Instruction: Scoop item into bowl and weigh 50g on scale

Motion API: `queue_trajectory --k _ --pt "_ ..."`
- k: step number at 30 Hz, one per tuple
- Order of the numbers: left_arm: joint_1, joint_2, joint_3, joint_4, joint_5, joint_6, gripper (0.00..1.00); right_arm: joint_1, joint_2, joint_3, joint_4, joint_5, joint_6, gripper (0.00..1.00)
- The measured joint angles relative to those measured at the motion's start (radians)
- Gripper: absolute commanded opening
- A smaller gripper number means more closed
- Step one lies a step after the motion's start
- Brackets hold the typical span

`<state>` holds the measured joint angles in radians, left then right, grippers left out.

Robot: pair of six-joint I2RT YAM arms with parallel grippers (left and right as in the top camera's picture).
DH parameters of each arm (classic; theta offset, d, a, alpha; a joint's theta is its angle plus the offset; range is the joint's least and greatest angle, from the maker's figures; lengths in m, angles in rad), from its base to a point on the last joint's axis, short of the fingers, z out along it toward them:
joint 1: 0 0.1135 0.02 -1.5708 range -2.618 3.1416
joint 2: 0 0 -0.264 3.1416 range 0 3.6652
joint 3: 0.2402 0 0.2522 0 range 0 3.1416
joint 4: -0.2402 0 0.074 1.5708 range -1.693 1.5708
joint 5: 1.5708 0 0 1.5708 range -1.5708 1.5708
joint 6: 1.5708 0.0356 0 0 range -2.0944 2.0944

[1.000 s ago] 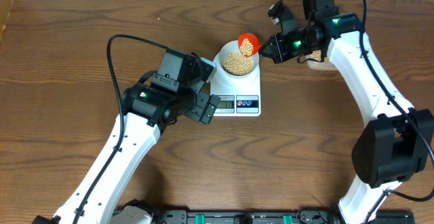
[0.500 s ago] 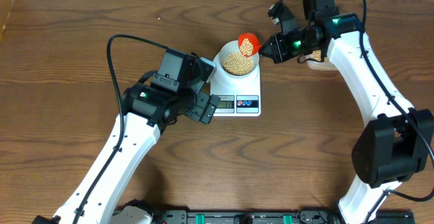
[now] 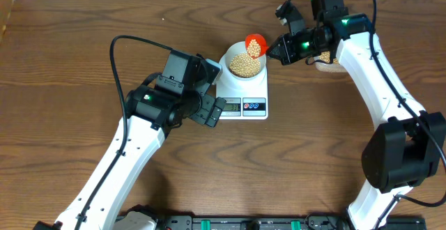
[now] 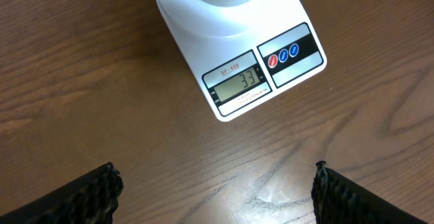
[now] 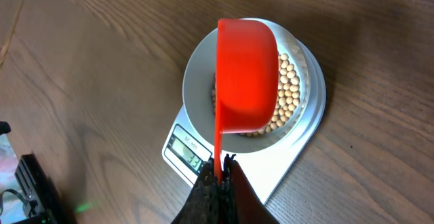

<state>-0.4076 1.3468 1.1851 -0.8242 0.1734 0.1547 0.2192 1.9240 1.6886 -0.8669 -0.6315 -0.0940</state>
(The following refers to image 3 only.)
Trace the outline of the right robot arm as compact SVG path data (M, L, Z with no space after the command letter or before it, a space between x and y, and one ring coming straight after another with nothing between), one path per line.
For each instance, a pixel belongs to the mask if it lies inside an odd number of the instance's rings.
M314 28L307 28L291 0L275 14L289 28L267 49L267 56L287 66L318 63L328 52L351 76L374 124L362 152L365 182L348 206L351 229L379 229L409 192L445 165L445 117L428 113L409 93L384 55L376 18L351 14L344 0L310 0Z

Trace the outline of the red plastic measuring scoop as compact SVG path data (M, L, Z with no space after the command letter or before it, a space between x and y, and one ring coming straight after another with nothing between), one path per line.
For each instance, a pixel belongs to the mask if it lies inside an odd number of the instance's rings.
M258 33L249 34L245 39L245 47L247 53L253 58L257 59L263 56L267 49L268 44L265 38Z

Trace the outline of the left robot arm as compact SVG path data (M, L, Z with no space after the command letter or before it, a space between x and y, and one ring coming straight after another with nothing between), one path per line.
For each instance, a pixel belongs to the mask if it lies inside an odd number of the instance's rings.
M172 129L190 118L215 127L223 98L208 95L222 66L199 55L171 50L163 72L150 74L128 93L125 111L113 142L77 198L55 220L37 222L35 229L148 229L155 217L130 211L118 213L142 169Z

